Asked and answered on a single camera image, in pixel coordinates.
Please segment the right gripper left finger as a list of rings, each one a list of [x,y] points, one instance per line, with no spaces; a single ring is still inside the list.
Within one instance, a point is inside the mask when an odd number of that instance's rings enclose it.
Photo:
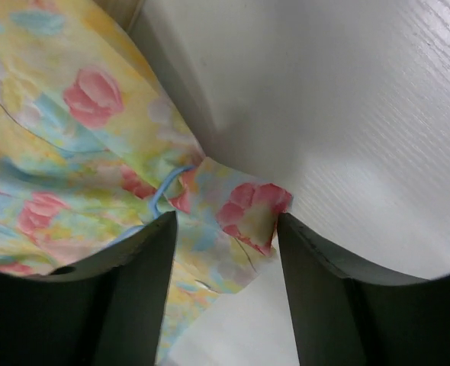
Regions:
[[[153,365],[177,219],[48,275],[0,272],[0,365]]]

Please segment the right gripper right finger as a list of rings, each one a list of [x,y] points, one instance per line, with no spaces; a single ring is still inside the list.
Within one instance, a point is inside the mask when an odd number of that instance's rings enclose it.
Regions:
[[[278,244],[302,365],[450,365],[450,274],[377,265],[289,213]]]

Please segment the blue wire hanger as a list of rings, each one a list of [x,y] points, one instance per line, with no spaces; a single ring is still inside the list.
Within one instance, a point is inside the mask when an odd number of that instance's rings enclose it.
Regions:
[[[156,193],[153,194],[151,197],[148,208],[153,215],[153,219],[158,219],[162,213],[159,210],[158,203],[159,199],[165,194],[171,183],[173,183],[174,180],[177,179],[178,176],[183,174],[184,172],[189,172],[192,169],[194,169],[194,165],[186,165],[182,166],[176,169],[173,169],[162,181],[161,185],[157,188]],[[143,229],[146,225],[141,224],[137,226],[132,226],[131,228],[125,230],[122,234],[120,234],[116,239],[114,239],[111,244],[115,244],[117,242],[120,242],[121,240],[128,239],[132,235],[136,234],[139,230]]]

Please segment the floral pastel skirt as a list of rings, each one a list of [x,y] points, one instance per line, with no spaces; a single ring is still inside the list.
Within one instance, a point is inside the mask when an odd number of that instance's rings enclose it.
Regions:
[[[0,1],[0,271],[46,275],[175,211],[156,360],[275,257],[277,185],[206,157],[145,57],[92,1]]]

